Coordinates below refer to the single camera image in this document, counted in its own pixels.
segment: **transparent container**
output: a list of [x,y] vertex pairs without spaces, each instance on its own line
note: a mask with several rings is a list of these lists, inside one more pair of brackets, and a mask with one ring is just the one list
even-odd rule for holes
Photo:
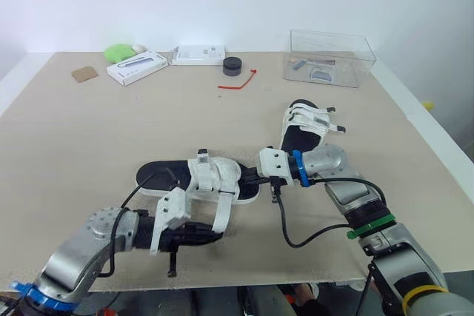
[[375,56],[362,36],[291,30],[284,78],[356,88],[374,63]]

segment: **white product box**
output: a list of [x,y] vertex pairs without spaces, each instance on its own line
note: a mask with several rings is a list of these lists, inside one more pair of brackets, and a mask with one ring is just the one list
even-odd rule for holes
[[219,66],[225,58],[223,44],[178,46],[173,50],[171,64],[175,66]]
[[146,51],[107,67],[107,73],[118,83],[128,85],[167,65],[165,57],[154,51]]

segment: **white bracket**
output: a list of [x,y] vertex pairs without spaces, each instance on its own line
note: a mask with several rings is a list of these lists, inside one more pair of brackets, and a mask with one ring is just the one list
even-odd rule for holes
[[288,185],[295,185],[291,177],[288,154],[280,149],[263,148],[258,154],[257,173],[262,177],[280,177]]
[[150,254],[156,255],[158,253],[161,233],[165,229],[177,229],[190,219],[191,205],[183,189],[176,187],[158,200]]

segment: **beige tabletop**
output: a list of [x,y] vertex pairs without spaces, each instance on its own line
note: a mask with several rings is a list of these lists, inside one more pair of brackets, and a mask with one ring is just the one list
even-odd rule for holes
[[[351,165],[385,191],[389,208],[444,272],[474,269],[474,206],[415,128],[374,78],[352,89],[285,81],[280,53],[239,53],[238,78],[220,67],[168,67],[129,87],[108,77],[101,53],[58,53],[0,117],[0,289],[30,282],[54,249],[87,217],[119,206],[148,161],[192,158],[206,147],[255,164],[278,145],[285,108],[297,98],[335,106]],[[93,66],[98,78],[77,83],[71,71]],[[218,85],[241,84],[243,90]],[[290,236],[343,223],[322,186],[283,188]],[[156,200],[137,195],[131,207],[154,213]],[[193,206],[212,221],[213,205]],[[95,290],[181,288],[361,278],[369,259],[345,230],[328,232],[302,249],[283,239],[268,186],[253,203],[235,206],[225,237],[182,247],[178,277],[166,276],[168,254],[121,253],[116,273]]]

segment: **red cable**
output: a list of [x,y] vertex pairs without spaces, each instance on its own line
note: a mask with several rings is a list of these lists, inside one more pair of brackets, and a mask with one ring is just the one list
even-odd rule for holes
[[250,72],[252,72],[252,74],[250,75],[250,78],[248,78],[247,81],[243,83],[240,87],[226,87],[224,85],[219,85],[218,88],[240,90],[243,87],[245,87],[250,80],[252,80],[253,76],[257,73],[257,70],[250,70]]

